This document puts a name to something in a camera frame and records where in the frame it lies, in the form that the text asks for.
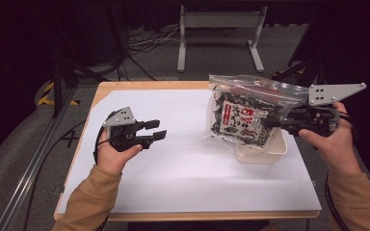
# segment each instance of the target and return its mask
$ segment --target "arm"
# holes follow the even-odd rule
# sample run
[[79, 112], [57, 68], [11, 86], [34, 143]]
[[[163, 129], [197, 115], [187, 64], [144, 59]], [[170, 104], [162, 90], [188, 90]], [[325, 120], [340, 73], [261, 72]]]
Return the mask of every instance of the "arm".
[[[106, 132], [101, 136], [106, 141]], [[97, 166], [71, 194], [66, 212], [52, 230], [96, 230], [116, 204], [121, 172], [128, 160], [142, 150], [140, 145], [117, 152], [108, 142], [98, 146]]]
[[[341, 103], [334, 108], [347, 113]], [[353, 147], [352, 126], [344, 119], [329, 137], [301, 130], [299, 135], [318, 148], [320, 156], [329, 167], [328, 187], [333, 207], [350, 230], [370, 230], [370, 180], [359, 167]], [[335, 218], [333, 230], [341, 230]]]

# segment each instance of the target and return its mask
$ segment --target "metal bracket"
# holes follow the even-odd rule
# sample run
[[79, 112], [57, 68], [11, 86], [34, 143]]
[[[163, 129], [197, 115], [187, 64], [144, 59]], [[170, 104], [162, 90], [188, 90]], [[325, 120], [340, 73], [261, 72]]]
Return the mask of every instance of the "metal bracket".
[[309, 88], [308, 104], [321, 106], [345, 99], [366, 89], [364, 83], [351, 85], [311, 85]]

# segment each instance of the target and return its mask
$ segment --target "person's left hand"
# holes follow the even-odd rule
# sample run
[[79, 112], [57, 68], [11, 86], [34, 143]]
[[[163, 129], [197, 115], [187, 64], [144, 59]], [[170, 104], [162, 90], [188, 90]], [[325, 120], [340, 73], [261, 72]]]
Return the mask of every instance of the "person's left hand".
[[118, 152], [107, 140], [107, 129], [104, 129], [98, 146], [97, 165], [102, 169], [119, 175], [122, 173], [125, 164], [136, 156], [143, 148], [138, 144], [131, 148]]

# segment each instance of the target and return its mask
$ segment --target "brown sleeve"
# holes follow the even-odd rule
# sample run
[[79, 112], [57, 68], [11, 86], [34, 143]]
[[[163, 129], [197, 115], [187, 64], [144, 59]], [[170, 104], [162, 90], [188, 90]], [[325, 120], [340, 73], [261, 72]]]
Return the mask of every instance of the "brown sleeve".
[[94, 166], [87, 179], [73, 191], [66, 212], [52, 230], [96, 230], [116, 204], [121, 175]]
[[[370, 230], [370, 180], [365, 173], [329, 173], [332, 203], [347, 227], [352, 230]], [[341, 230], [333, 218], [333, 230]]]

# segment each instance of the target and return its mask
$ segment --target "seaweed package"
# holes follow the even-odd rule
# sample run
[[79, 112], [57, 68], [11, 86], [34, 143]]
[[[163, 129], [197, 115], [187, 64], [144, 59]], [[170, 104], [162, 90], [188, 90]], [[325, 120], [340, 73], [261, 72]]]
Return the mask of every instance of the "seaweed package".
[[302, 106], [308, 89], [255, 76], [209, 76], [207, 137], [266, 151], [273, 129], [260, 118], [284, 119]]

